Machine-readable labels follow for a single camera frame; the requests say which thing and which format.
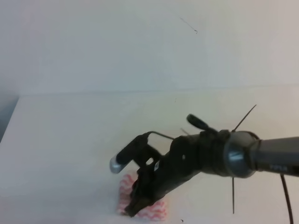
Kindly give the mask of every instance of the red and white cloth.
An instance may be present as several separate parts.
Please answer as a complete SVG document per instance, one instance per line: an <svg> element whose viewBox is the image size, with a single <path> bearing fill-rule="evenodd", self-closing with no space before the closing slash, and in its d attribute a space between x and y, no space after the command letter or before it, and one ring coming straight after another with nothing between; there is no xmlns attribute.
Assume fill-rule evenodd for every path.
<svg viewBox="0 0 299 224"><path fill-rule="evenodd" d="M132 185L137 180L136 172L128 172L120 182L119 201L117 205L117 213L124 214L124 209L130 203L130 193ZM166 197L155 202L152 206L146 207L139 211L135 217L141 217L150 221L164 221L168 215L168 205Z"/></svg>

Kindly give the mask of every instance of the black cable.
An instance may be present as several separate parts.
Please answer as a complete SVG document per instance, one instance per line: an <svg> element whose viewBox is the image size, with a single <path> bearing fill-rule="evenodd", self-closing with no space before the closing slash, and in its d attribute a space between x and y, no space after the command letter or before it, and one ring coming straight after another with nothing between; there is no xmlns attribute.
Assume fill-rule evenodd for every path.
<svg viewBox="0 0 299 224"><path fill-rule="evenodd" d="M291 207L290 197L289 197L289 193L288 193L288 187L286 186L286 182L285 182L285 176L283 174L281 174L280 178L281 178L282 185L284 187L285 200L286 200L286 205L288 207L290 224L294 224L292 207Z"/></svg>
<svg viewBox="0 0 299 224"><path fill-rule="evenodd" d="M152 131L152 132L147 132L147 134L149 134L149 135L150 135L150 134L157 134L157 135L160 135L160 136L162 136L162 137L164 137L164 138L174 140L173 137L170 137L170 136L165 135L165 134L161 134L161 133L159 133L159 132L154 132L154 131Z"/></svg>

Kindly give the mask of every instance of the white wall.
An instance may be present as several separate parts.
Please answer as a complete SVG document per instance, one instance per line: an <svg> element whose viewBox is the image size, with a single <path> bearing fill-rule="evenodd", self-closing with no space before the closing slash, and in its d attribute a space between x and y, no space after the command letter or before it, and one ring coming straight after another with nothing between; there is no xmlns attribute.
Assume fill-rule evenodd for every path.
<svg viewBox="0 0 299 224"><path fill-rule="evenodd" d="M298 99L299 87L21 97L0 144L0 223L142 224L115 213L119 181L137 166L109 170L135 136L177 137L181 127L198 133L185 120L189 113L231 130L254 104L239 130L261 139L299 136ZM171 141L153 135L149 143L164 154ZM298 224L299 178L286 181ZM278 174L236 178L234 215L231 178L200 173L168 196L164 224L289 223Z"/></svg>
<svg viewBox="0 0 299 224"><path fill-rule="evenodd" d="M298 7L296 0L4 0L0 90L299 83Z"/></svg>

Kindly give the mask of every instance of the white table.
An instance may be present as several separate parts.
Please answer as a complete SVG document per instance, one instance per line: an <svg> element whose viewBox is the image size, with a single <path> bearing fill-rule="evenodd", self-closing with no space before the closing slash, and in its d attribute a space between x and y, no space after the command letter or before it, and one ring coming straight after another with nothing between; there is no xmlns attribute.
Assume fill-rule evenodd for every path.
<svg viewBox="0 0 299 224"><path fill-rule="evenodd" d="M217 129L233 129L254 104L240 129L264 139L299 135L299 87L21 97L0 144L0 223L140 223L115 213L125 171L110 173L110 158L149 130L198 132L185 120L189 113ZM168 140L150 143L169 150ZM286 180L299 222L299 178ZM236 179L234 215L231 178L199 174L169 198L170 224L289 222L276 174Z"/></svg>

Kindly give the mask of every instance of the robotic arm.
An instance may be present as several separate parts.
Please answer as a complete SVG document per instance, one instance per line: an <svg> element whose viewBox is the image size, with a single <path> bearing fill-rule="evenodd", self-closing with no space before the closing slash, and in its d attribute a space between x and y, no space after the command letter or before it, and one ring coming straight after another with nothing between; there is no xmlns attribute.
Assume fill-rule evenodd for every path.
<svg viewBox="0 0 299 224"><path fill-rule="evenodd" d="M132 160L140 167L131 202L125 208L129 216L153 205L199 172L240 178L255 171L299 176L299 137L260 140L251 132L216 131L191 114L187 120L203 131L173 139L167 154L161 155L148 144L150 134L159 134L148 132L111 159L113 173L119 173ZM153 162L147 165L150 158Z"/></svg>

